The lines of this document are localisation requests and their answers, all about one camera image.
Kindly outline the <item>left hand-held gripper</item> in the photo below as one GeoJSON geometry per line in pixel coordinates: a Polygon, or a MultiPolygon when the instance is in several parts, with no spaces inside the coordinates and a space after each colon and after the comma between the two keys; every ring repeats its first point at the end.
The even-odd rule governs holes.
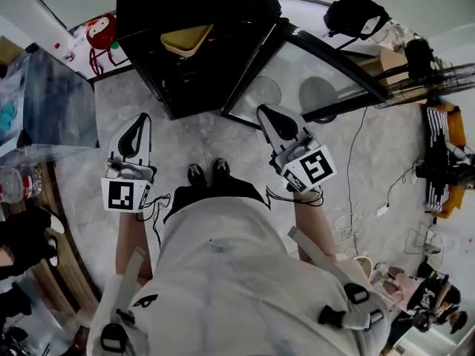
{"type": "Polygon", "coordinates": [[[143,212],[155,176],[155,167],[147,167],[150,153],[151,118],[141,113],[111,137],[111,158],[121,157],[128,162],[108,159],[105,163],[101,186],[106,211],[143,212]]]}

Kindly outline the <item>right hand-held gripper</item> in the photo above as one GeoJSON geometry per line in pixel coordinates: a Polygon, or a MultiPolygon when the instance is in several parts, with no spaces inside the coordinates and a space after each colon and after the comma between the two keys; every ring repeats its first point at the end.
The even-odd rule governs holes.
{"type": "Polygon", "coordinates": [[[326,145],[309,133],[304,118],[280,105],[260,105],[257,118],[276,155],[270,164],[294,191],[306,194],[337,174],[326,145]],[[286,143],[295,140],[286,148],[286,143]]]}

